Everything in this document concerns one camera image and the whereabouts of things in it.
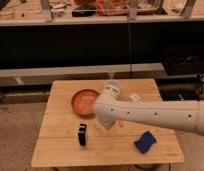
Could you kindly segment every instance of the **item on shelf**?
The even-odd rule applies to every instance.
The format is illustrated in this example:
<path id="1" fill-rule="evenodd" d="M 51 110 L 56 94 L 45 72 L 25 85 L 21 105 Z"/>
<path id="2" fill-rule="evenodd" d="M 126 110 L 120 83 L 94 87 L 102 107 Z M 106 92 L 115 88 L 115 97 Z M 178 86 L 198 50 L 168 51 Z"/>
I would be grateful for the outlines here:
<path id="1" fill-rule="evenodd" d="M 93 114 L 92 106 L 99 93 L 93 89 L 83 89 L 78 91 L 71 100 L 74 112 L 80 116 Z"/>
<path id="2" fill-rule="evenodd" d="M 51 9 L 51 12 L 61 14 L 61 13 L 65 13 L 65 10 L 64 10 L 64 8 Z"/>
<path id="3" fill-rule="evenodd" d="M 161 8 L 163 0 L 139 0 L 137 14 L 154 14 Z"/>
<path id="4" fill-rule="evenodd" d="M 181 13 L 181 11 L 184 9 L 184 4 L 183 3 L 178 3 L 172 6 L 172 11 L 176 13 Z"/>
<path id="5" fill-rule="evenodd" d="M 88 17 L 95 14 L 96 7 L 92 4 L 84 4 L 72 11 L 73 17 Z"/>
<path id="6" fill-rule="evenodd" d="M 52 9 L 61 9 L 61 8 L 66 8 L 66 4 L 60 3 L 52 7 Z"/>
<path id="7" fill-rule="evenodd" d="M 96 0 L 98 14 L 104 15 L 123 15 L 127 11 L 126 0 Z"/>

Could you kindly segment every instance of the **cable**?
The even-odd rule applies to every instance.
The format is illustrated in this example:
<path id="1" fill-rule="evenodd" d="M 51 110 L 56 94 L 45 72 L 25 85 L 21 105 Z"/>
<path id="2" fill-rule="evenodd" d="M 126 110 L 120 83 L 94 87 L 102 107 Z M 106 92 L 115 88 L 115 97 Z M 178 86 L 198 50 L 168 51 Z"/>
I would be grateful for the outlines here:
<path id="1" fill-rule="evenodd" d="M 132 67 L 132 35 L 131 35 L 131 25 L 129 16 L 127 17 L 128 26 L 128 55 L 129 55 L 129 65 L 130 65 L 130 78 L 133 78 L 133 67 Z"/>

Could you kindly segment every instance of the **blue sponge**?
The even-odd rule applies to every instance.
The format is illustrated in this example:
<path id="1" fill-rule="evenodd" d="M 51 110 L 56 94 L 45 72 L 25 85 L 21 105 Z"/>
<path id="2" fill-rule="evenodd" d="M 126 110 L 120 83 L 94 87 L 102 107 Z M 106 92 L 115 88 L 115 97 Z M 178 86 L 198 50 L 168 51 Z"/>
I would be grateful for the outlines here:
<path id="1" fill-rule="evenodd" d="M 136 148 L 141 153 L 146 153 L 154 143 L 156 139 L 149 131 L 143 133 L 139 140 L 134 141 Z"/>

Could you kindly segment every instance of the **wooden table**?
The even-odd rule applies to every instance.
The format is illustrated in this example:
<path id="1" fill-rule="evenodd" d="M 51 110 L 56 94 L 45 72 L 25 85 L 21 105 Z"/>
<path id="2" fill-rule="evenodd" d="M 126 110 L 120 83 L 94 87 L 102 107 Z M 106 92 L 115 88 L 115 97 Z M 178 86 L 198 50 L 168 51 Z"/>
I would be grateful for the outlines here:
<path id="1" fill-rule="evenodd" d="M 120 80 L 121 99 L 137 93 L 142 101 L 161 100 L 153 79 Z M 92 88 L 101 92 L 104 80 L 55 81 L 45 110 L 32 158 L 32 167 L 101 166 L 161 164 L 184 161 L 174 130 L 132 122 L 118 123 L 106 130 L 95 117 L 84 119 L 74 114 L 71 98 L 79 90 Z M 78 143 L 80 123 L 87 124 L 87 146 Z M 157 143 L 141 154 L 133 141 L 151 131 Z"/>

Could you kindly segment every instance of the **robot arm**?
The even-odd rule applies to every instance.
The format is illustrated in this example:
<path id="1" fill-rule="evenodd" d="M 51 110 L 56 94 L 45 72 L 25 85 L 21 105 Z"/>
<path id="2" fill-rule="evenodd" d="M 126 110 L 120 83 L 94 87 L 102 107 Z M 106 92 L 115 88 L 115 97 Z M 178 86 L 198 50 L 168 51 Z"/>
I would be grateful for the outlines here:
<path id="1" fill-rule="evenodd" d="M 119 89 L 117 81 L 108 81 L 94 102 L 93 111 L 104 127 L 127 120 L 204 136 L 204 101 L 119 101 Z"/>

